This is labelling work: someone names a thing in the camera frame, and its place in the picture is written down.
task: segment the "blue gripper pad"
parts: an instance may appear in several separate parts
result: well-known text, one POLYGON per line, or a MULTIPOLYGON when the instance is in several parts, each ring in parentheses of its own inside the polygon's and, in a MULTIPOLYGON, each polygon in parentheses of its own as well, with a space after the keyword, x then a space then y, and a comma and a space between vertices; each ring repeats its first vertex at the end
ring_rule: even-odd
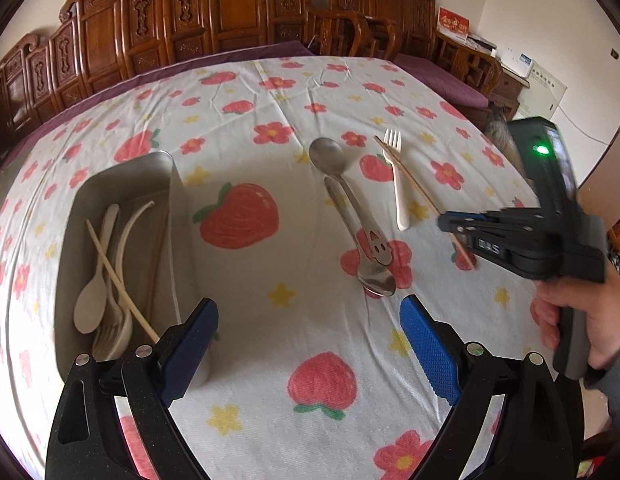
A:
POLYGON ((455 406, 461 397, 456 362, 437 335, 434 322, 416 296, 406 296, 399 322, 434 392, 455 406))

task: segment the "sleeve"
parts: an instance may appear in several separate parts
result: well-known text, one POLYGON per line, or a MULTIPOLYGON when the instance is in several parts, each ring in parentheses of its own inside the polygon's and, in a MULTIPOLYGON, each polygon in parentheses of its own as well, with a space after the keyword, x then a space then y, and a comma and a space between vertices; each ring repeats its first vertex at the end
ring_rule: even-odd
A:
POLYGON ((608 397, 608 413, 620 431, 620 354, 606 372, 590 368, 583 383, 587 389, 597 389, 608 397))

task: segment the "screw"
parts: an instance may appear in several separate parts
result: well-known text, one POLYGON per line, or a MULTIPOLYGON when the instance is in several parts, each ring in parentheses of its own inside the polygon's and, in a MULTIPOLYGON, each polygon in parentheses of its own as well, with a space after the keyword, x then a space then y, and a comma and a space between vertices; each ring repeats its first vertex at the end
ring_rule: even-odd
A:
POLYGON ((152 353, 152 347, 150 345, 141 345, 135 350, 137 357, 148 357, 152 353))
POLYGON ((530 354, 530 362, 533 365, 542 365, 544 363, 544 359, 543 357, 541 357, 540 354, 536 353, 536 352, 532 352, 532 354, 530 354))
POLYGON ((470 355, 481 355, 484 353, 484 347, 482 347, 479 343, 470 343, 466 349, 470 355))
POLYGON ((74 364, 76 364, 77 366, 83 366, 85 364, 88 364, 89 360, 90 356, 88 354, 79 354, 74 360, 74 364))

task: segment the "human hand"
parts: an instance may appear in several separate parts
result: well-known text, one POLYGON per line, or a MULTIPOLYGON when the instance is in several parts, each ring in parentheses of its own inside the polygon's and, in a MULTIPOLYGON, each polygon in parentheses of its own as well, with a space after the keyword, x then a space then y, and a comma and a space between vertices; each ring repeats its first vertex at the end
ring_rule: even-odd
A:
POLYGON ((536 282, 536 297, 530 314, 539 325, 541 341, 555 350, 559 344, 559 307, 571 306, 586 313, 590 340, 588 364, 596 369, 612 366, 620 352, 620 276, 607 262, 605 283, 563 277, 536 282))

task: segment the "wooden furniture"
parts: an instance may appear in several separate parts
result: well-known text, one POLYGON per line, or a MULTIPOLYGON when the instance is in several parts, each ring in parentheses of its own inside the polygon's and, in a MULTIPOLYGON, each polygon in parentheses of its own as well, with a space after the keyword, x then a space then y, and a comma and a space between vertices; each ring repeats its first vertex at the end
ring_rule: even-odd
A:
POLYGON ((374 52, 354 12, 310 0, 66 0, 49 38, 24 36, 0 62, 0 149, 105 88, 180 61, 311 41, 321 54, 374 52))
MULTIPOLYGON (((496 59, 436 31, 435 0, 328 0, 328 6, 394 20, 401 31, 401 53, 431 60, 485 96, 501 76, 496 59)), ((383 31, 371 29, 381 41, 383 31)))

